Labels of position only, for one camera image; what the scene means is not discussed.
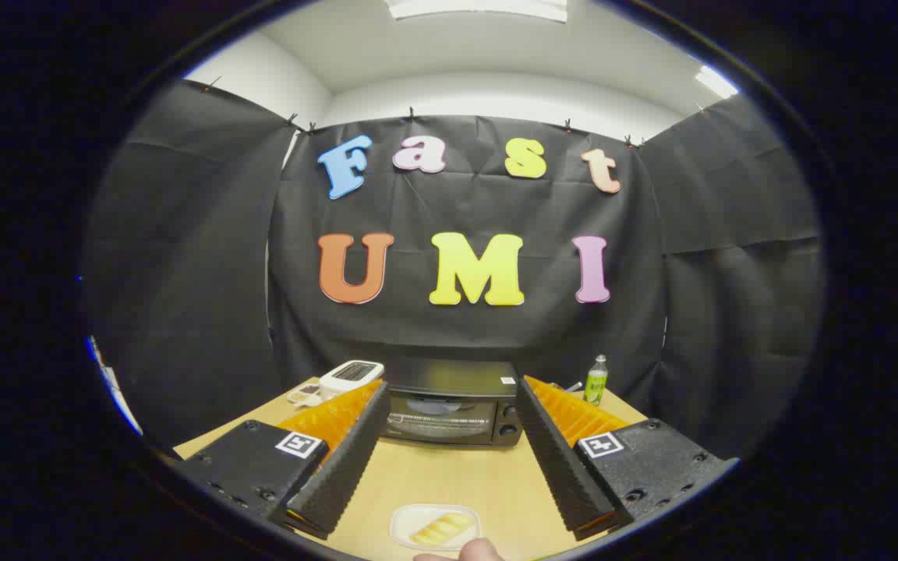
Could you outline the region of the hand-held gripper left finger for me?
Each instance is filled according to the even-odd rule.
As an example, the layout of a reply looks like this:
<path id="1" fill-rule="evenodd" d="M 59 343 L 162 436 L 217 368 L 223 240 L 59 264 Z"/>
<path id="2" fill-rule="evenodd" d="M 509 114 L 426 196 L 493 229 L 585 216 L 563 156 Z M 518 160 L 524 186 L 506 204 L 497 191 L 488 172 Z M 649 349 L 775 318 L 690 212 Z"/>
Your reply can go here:
<path id="1" fill-rule="evenodd" d="M 389 412 L 388 385 L 377 379 L 278 424 L 243 420 L 175 470 L 240 515 L 325 539 Z"/>

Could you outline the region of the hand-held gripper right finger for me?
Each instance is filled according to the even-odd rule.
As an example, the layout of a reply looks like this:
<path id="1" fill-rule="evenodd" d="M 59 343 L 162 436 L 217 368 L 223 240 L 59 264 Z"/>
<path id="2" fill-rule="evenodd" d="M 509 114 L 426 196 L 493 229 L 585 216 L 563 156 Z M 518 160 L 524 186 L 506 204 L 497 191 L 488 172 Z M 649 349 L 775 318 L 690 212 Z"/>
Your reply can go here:
<path id="1" fill-rule="evenodd" d="M 553 503 L 578 540 L 662 516 L 737 465 L 663 420 L 627 422 L 531 376 L 516 399 Z"/>

